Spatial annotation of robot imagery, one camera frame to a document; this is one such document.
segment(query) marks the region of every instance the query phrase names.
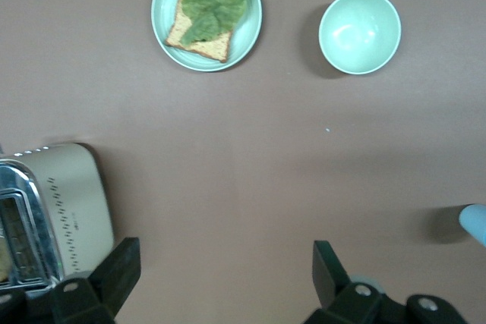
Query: toaster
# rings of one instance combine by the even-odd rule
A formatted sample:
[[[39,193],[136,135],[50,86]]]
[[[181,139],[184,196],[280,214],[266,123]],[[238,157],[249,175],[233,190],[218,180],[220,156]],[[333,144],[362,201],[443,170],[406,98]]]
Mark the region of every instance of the toaster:
[[[0,294],[92,272],[114,244],[96,162],[66,143],[0,159]]]

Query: lettuce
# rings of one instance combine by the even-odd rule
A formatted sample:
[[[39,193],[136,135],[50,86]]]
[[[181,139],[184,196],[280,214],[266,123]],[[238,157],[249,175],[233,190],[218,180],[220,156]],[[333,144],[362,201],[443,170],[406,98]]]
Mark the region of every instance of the lettuce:
[[[181,38],[188,46],[195,41],[212,41],[232,30],[246,11],[247,0],[182,0],[182,11],[192,25]]]

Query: bread crust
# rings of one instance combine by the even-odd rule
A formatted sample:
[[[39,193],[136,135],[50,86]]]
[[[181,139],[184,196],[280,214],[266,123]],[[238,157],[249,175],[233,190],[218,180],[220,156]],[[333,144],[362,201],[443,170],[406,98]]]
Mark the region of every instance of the bread crust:
[[[164,43],[167,46],[175,47],[177,49],[183,49],[185,51],[197,53],[206,58],[225,63],[229,57],[229,46],[233,35],[233,31],[221,33],[215,40],[202,42],[196,41],[189,46],[183,46],[180,42],[185,31],[192,25],[191,19],[182,11],[182,0],[177,1],[175,9],[175,19],[171,26],[169,35],[165,39]]]

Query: toaster slot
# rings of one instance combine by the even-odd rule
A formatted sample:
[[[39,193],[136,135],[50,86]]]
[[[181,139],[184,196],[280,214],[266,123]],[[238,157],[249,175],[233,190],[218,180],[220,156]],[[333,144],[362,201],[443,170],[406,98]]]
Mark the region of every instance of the toaster slot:
[[[21,197],[9,196],[0,199],[0,217],[5,242],[9,246],[11,271],[16,284],[28,285],[43,281],[43,268],[30,232],[26,228],[20,211]]]

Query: light blue object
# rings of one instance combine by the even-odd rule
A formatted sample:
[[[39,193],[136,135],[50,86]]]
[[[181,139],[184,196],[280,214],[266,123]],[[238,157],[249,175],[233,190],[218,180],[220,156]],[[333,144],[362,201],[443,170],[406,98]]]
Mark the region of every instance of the light blue object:
[[[459,214],[459,223],[471,236],[486,246],[486,206],[467,206]]]
[[[335,0],[319,26],[324,56],[347,74],[383,67],[398,49],[401,35],[399,15],[388,0]]]

